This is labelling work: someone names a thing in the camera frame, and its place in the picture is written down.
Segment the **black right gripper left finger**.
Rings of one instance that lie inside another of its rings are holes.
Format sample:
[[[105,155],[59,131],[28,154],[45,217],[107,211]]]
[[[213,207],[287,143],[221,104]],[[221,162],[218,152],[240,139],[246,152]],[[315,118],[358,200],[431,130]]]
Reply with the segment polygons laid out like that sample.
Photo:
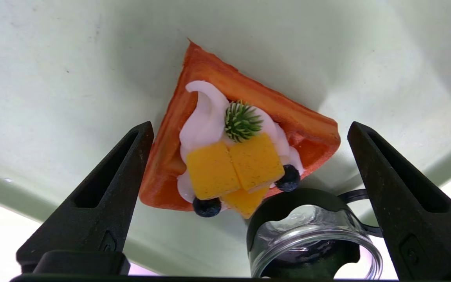
[[[133,127],[16,252],[23,274],[126,275],[123,254],[154,139]]]

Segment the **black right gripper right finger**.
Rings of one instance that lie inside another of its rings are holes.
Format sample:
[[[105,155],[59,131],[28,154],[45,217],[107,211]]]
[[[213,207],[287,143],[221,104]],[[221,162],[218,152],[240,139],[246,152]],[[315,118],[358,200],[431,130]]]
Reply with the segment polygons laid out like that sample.
[[[347,139],[400,280],[451,280],[451,198],[372,128]]]

